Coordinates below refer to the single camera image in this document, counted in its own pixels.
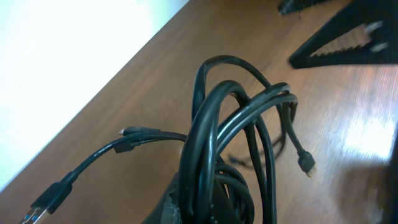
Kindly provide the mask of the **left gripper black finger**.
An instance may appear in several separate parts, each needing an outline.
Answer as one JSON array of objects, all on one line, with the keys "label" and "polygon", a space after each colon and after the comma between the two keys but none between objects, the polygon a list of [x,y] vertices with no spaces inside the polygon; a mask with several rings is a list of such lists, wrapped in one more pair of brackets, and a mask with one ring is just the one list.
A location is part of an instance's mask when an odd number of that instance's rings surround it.
[{"label": "left gripper black finger", "polygon": [[142,224],[182,224],[181,212],[178,206],[179,173],[176,172],[149,216]]}]

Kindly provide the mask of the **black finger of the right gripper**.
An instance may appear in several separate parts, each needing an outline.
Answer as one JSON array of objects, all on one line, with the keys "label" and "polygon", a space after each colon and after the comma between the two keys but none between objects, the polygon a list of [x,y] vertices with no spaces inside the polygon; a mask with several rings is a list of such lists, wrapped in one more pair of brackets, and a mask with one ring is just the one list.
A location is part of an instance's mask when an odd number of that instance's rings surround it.
[{"label": "black finger of the right gripper", "polygon": [[288,59],[295,69],[397,64],[397,1],[352,1]]},{"label": "black finger of the right gripper", "polygon": [[282,0],[278,5],[278,12],[281,16],[299,12],[308,7],[316,6],[327,0]]}]

